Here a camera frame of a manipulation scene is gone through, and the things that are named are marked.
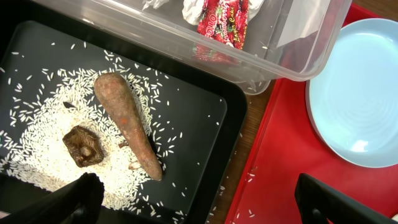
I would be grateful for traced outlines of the brown food scrap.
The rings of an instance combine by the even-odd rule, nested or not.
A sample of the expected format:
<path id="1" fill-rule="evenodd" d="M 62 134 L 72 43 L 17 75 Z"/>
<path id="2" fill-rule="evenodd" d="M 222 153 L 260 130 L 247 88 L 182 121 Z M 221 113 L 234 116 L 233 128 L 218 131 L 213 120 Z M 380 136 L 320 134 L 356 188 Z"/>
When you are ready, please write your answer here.
<path id="1" fill-rule="evenodd" d="M 99 164 L 104 159 L 99 137 L 82 126 L 74 126 L 62 141 L 78 167 Z"/>

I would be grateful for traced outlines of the brown carrot piece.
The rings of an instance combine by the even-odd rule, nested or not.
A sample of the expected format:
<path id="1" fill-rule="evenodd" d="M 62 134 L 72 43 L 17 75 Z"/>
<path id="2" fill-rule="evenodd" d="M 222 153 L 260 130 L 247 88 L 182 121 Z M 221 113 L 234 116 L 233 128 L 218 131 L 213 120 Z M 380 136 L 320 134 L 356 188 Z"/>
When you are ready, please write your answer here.
<path id="1" fill-rule="evenodd" d="M 162 180 L 162 169 L 144 131 L 127 81 L 117 73 L 105 73 L 94 81 L 95 95 L 124 136 L 148 176 Z"/>

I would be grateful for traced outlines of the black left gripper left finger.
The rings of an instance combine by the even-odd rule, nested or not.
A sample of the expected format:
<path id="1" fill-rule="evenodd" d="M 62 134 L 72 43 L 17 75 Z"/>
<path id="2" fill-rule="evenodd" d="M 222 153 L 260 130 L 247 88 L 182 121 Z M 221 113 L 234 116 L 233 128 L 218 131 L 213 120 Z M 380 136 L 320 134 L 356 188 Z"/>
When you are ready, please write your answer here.
<path id="1" fill-rule="evenodd" d="M 104 183 L 94 173 L 52 192 L 43 199 L 1 218 L 1 224 L 95 224 L 104 199 Z"/>

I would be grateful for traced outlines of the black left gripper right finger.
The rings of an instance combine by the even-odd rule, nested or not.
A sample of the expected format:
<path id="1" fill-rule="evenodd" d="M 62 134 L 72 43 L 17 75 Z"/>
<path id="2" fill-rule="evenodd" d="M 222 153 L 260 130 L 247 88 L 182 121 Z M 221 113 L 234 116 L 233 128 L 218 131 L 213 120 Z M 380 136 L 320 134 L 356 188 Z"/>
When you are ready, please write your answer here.
<path id="1" fill-rule="evenodd" d="M 302 223 L 397 224 L 397 221 L 305 173 L 298 177 L 295 201 Z"/>

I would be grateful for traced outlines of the white rice grains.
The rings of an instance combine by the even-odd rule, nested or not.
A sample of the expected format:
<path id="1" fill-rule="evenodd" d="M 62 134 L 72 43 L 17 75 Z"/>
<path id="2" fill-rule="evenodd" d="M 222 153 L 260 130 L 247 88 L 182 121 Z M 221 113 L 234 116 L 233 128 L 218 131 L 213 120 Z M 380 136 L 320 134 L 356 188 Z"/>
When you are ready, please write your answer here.
<path id="1" fill-rule="evenodd" d="M 162 168 L 152 180 L 94 93 L 118 72 L 137 103 Z M 103 208 L 158 223 L 182 223 L 224 120 L 221 96 L 111 49 L 78 40 L 18 40 L 1 61 L 1 172 L 55 191 L 87 173 L 104 183 Z M 62 139 L 74 126 L 99 137 L 104 159 L 78 167 Z"/>

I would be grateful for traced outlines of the large light blue plate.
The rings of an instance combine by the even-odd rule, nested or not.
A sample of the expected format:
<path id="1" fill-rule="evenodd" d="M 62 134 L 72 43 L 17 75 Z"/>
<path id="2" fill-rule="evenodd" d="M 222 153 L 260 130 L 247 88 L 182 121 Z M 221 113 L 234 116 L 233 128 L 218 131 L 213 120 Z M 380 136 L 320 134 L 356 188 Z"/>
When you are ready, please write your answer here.
<path id="1" fill-rule="evenodd" d="M 371 18 L 341 29 L 323 71 L 307 82 L 314 129 L 342 159 L 397 164 L 397 22 Z"/>

